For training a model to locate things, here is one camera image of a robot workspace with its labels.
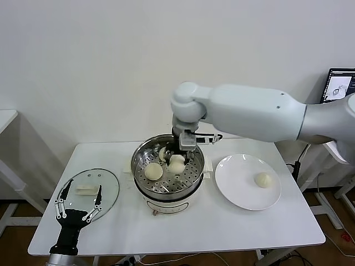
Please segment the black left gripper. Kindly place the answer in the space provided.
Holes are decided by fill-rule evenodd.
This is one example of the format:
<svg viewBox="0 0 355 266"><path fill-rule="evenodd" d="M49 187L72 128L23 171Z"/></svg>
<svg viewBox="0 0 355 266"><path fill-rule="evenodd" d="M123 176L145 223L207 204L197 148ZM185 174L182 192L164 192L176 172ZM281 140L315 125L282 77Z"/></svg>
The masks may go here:
<svg viewBox="0 0 355 266"><path fill-rule="evenodd" d="M82 228L86 227L92 219L102 210L102 185L99 185L94 202L94 208L89 212L76 209L65 209L64 201L68 197L73 179L70 179L62 188L58 198L54 201L56 219L61 226L57 242L49 250L50 254L77 255L78 238Z"/></svg>

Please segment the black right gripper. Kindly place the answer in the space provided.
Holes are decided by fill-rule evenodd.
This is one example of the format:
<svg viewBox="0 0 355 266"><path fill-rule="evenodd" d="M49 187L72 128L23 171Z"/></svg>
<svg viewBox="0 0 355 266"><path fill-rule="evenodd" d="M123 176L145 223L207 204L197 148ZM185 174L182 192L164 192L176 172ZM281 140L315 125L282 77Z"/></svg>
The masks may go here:
<svg viewBox="0 0 355 266"><path fill-rule="evenodd" d="M197 148L197 140L195 132L198 130L199 126L193 126L188 128L180 129L178 127L173 127L174 144L172 151L165 150L163 158L167 164L170 163L170 159L173 154L185 155L185 165L194 161L195 153Z"/></svg>

